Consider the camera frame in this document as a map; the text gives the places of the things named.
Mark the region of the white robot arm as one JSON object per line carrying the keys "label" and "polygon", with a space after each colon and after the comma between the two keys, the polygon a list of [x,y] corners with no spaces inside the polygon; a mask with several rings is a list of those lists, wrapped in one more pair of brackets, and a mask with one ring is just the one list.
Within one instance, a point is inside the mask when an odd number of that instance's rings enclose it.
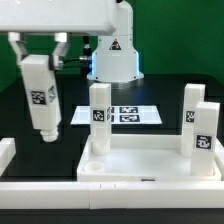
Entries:
{"label": "white robot arm", "polygon": [[[0,0],[0,33],[9,35],[22,75],[30,82],[42,70],[58,70],[68,38],[81,34],[98,38],[89,80],[120,85],[143,77],[133,47],[133,9],[126,0]],[[26,52],[23,34],[55,36],[57,48],[45,64],[38,65],[39,57]]]}

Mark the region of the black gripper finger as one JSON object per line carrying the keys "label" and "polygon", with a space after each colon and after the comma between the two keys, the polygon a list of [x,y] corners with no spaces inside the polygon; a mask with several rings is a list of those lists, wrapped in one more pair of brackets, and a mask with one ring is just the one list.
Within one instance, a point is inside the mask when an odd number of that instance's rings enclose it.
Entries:
{"label": "black gripper finger", "polygon": [[20,64],[25,56],[28,55],[28,52],[25,47],[25,38],[23,33],[18,32],[9,32],[8,41],[16,54],[17,63]]}
{"label": "black gripper finger", "polygon": [[49,57],[49,69],[61,70],[64,65],[64,57],[70,48],[71,35],[65,32],[55,33],[54,40],[56,42],[56,46]]}

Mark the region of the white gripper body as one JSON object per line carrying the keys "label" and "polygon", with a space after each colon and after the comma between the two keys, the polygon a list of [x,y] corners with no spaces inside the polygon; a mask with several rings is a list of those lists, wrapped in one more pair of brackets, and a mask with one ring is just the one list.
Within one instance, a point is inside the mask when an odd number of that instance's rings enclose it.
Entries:
{"label": "white gripper body", "polygon": [[0,32],[110,35],[116,0],[0,0]]}

